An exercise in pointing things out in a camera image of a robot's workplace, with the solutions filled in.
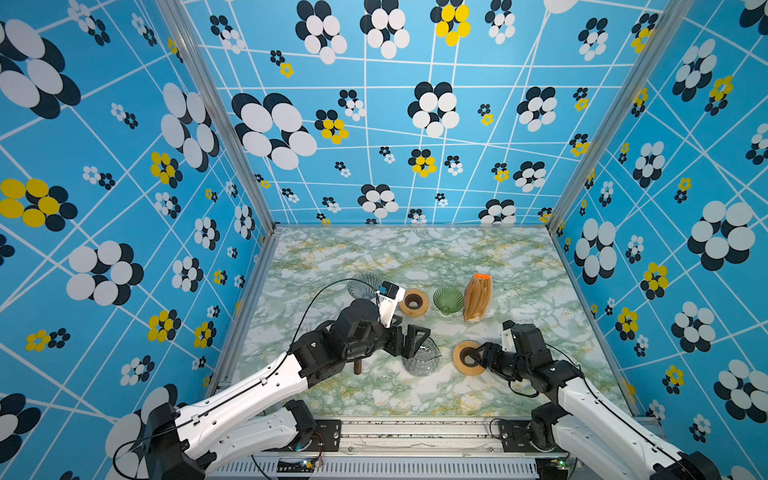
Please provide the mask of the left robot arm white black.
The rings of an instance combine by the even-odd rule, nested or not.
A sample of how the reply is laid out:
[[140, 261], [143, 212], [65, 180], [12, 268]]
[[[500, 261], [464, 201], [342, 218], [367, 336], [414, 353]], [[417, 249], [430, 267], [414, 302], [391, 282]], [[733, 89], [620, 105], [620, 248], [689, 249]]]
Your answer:
[[145, 421], [144, 464], [151, 479], [203, 479], [248, 454], [296, 446], [314, 420], [293, 401], [316, 384], [384, 350], [411, 358], [429, 329], [385, 325], [378, 306], [355, 300], [337, 319], [293, 342], [259, 372], [198, 403], [155, 407]]

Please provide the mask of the green glass dripper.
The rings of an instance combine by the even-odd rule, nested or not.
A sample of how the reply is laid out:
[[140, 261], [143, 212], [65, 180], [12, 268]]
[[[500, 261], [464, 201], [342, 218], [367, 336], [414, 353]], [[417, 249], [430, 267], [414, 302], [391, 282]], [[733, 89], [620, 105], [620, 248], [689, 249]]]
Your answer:
[[434, 292], [432, 303], [441, 315], [453, 315], [463, 311], [464, 294], [456, 287], [440, 287]]

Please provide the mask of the ribbed glass carafe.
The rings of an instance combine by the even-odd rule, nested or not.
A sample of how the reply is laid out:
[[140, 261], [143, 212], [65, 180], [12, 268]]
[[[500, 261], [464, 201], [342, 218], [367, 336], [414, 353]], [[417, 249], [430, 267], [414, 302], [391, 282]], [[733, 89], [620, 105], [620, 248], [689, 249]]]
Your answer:
[[440, 348], [433, 339], [426, 339], [413, 357], [403, 359], [402, 364], [407, 373], [415, 377], [427, 377], [434, 374], [442, 357]]

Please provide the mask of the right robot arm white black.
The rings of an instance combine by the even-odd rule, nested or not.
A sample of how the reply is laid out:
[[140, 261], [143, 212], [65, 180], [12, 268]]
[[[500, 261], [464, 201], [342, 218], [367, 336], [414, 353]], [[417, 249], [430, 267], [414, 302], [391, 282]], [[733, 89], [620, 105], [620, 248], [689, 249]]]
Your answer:
[[467, 342], [456, 362], [507, 383], [527, 381], [548, 402], [531, 412], [531, 442], [560, 448], [603, 479], [719, 479], [703, 453], [686, 453], [622, 411], [533, 324], [503, 323], [503, 344]]

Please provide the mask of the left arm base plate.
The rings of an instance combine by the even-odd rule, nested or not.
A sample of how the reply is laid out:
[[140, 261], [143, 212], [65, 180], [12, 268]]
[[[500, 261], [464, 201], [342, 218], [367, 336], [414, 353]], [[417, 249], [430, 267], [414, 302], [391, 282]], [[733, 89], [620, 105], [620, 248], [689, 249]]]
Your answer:
[[340, 446], [341, 433], [341, 420], [316, 420], [312, 429], [304, 428], [298, 432], [290, 449], [295, 452], [337, 452]]

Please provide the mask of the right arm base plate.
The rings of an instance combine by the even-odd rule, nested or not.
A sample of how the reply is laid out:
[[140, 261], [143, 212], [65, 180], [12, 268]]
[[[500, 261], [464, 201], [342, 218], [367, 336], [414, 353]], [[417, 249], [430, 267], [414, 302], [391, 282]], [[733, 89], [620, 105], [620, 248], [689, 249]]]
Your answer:
[[489, 423], [489, 434], [501, 443], [505, 453], [566, 454], [546, 440], [531, 419], [494, 418]]

